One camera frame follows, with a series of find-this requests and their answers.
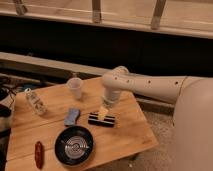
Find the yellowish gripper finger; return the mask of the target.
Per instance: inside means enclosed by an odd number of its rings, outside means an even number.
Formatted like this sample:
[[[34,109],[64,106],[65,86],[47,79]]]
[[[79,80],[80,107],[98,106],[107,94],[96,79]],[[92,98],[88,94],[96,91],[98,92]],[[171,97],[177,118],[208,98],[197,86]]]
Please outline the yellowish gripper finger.
[[[103,120],[108,113],[109,113],[109,110],[106,107],[101,106],[98,111],[98,119]]]

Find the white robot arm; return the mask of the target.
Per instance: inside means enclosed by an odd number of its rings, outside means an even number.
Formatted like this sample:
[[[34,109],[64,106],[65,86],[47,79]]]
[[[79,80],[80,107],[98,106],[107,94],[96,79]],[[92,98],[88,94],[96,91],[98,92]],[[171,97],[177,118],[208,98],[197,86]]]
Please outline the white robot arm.
[[[173,104],[169,171],[213,171],[213,77],[138,76],[119,66],[104,73],[101,82],[107,106],[123,91]]]

